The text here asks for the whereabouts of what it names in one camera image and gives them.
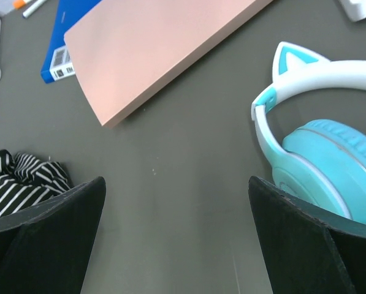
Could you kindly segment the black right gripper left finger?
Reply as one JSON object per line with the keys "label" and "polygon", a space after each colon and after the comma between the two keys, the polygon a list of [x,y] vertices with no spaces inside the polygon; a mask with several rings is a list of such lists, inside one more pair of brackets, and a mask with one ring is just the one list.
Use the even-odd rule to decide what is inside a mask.
{"label": "black right gripper left finger", "polygon": [[105,179],[0,218],[0,293],[80,293],[105,202]]}

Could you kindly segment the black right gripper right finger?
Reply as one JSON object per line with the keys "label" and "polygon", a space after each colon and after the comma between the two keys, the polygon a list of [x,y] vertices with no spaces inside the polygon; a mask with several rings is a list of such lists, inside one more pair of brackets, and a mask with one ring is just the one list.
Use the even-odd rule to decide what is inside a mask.
{"label": "black right gripper right finger", "polygon": [[366,225],[252,176],[251,210],[273,293],[366,293]]}

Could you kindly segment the black white striped tank top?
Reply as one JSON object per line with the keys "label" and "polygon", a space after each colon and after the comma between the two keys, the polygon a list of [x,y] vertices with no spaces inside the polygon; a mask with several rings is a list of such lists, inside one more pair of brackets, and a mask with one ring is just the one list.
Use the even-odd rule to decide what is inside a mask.
{"label": "black white striped tank top", "polygon": [[28,153],[0,150],[0,218],[17,213],[72,188],[62,164]]}

